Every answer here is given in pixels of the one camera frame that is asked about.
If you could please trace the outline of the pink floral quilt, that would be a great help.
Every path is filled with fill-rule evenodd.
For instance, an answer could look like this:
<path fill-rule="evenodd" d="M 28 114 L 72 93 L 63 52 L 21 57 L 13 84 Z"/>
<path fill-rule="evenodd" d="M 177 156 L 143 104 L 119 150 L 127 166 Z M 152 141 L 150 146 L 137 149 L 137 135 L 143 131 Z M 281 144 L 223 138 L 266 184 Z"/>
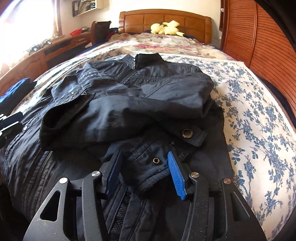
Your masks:
<path fill-rule="evenodd" d="M 197 56 L 210 59 L 230 60 L 234 59 L 209 44 L 200 43 L 194 38 L 180 36 L 158 35 L 150 33 L 141 34 L 114 34 L 105 43 L 87 44 L 85 51 L 102 49 L 121 49 L 125 53 L 167 53 Z"/>

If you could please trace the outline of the black jacket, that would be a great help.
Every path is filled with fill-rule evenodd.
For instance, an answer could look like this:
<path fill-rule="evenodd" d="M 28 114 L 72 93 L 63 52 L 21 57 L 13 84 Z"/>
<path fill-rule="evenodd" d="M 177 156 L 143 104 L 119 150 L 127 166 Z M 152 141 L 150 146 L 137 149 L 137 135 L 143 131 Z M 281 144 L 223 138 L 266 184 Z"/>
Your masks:
<path fill-rule="evenodd" d="M 210 187 L 233 176 L 223 110 L 199 67 L 159 54 L 89 62 L 68 73 L 23 118 L 1 149 L 11 200 L 4 221 L 22 238 L 60 178 L 81 179 L 122 153 L 115 192 L 102 204 L 111 240 L 180 240 L 182 201 L 168 153 L 204 175 Z"/>

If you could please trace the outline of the wooden louvered wardrobe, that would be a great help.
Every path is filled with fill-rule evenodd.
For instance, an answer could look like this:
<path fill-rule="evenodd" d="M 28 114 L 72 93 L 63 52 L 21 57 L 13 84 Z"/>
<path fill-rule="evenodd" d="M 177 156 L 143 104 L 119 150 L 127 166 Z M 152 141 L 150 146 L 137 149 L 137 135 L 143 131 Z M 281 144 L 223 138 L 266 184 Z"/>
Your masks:
<path fill-rule="evenodd" d="M 295 51 L 255 1 L 224 1 L 222 51 L 275 86 L 295 110 Z"/>

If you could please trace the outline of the blue floral bedspread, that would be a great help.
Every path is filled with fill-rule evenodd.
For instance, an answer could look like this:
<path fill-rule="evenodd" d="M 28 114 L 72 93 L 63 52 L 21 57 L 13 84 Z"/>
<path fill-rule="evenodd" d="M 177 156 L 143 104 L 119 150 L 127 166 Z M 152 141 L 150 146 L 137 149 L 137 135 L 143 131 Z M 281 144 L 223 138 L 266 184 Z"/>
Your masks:
<path fill-rule="evenodd" d="M 241 61 L 211 46 L 164 46 L 119 41 L 104 44 L 46 71 L 16 107 L 23 113 L 49 87 L 88 61 L 159 53 L 198 66 L 214 82 L 211 93 L 224 111 L 224 134 L 234 182 L 268 240 L 295 240 L 295 129 L 267 87 Z"/>

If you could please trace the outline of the wooden chair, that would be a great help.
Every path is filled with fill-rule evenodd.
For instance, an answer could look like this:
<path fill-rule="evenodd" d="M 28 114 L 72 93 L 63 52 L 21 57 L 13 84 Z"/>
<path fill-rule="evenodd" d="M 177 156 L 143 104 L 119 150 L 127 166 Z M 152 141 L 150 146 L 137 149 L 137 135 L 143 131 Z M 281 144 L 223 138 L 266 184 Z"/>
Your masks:
<path fill-rule="evenodd" d="M 109 33 L 111 21 L 98 22 L 94 21 L 91 25 L 90 40 L 92 45 L 103 42 L 106 40 Z"/>

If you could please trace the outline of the yellow plush toy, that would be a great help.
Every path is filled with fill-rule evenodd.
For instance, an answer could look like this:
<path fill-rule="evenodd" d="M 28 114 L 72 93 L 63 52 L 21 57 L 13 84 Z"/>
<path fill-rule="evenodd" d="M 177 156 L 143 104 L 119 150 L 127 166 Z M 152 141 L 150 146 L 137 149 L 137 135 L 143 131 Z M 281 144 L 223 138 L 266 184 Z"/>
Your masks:
<path fill-rule="evenodd" d="M 179 25 L 180 24 L 174 20 L 170 22 L 163 22 L 162 24 L 154 23 L 151 25 L 151 33 L 183 37 L 185 33 L 182 33 L 178 30 Z"/>

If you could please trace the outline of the red bowl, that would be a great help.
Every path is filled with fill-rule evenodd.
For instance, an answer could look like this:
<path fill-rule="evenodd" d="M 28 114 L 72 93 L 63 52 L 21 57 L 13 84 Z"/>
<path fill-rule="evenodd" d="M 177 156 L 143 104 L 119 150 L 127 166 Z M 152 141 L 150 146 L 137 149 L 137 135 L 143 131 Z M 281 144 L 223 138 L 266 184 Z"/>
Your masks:
<path fill-rule="evenodd" d="M 81 30 L 81 29 L 77 29 L 77 30 L 72 31 L 72 32 L 70 33 L 70 35 L 71 35 L 72 37 L 74 37 L 74 36 L 79 36 L 81 33 L 82 33 L 82 30 Z"/>

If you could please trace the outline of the white wall shelf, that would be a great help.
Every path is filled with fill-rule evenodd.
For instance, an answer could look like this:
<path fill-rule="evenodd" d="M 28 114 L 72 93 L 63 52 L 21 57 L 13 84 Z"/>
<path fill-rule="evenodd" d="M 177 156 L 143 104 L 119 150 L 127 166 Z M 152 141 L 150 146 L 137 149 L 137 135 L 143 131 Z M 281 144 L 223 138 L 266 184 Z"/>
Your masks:
<path fill-rule="evenodd" d="M 72 16 L 80 16 L 90 11 L 104 8 L 104 1 L 101 0 L 76 0 L 72 1 Z"/>

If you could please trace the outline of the wooden sideboard cabinet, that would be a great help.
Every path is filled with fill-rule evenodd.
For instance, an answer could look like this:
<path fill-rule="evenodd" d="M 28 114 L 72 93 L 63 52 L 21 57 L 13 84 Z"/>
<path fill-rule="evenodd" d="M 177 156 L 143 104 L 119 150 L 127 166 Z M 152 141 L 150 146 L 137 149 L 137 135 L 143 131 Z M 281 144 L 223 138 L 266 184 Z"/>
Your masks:
<path fill-rule="evenodd" d="M 1 77 L 1 95 L 18 81 L 24 78 L 34 81 L 47 70 L 72 59 L 83 52 L 90 42 L 90 33 L 85 32 L 74 37 L 62 37 L 31 54 Z"/>

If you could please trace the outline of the blue folded garment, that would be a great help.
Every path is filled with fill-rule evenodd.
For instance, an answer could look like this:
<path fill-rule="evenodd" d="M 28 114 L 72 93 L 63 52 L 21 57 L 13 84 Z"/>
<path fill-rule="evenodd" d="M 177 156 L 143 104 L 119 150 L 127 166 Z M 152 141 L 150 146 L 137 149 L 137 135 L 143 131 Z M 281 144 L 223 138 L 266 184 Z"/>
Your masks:
<path fill-rule="evenodd" d="M 36 82 L 31 82 L 30 78 L 24 78 L 10 87 L 7 92 L 1 96 L 1 114 L 10 115 L 13 109 L 35 88 L 35 86 Z"/>

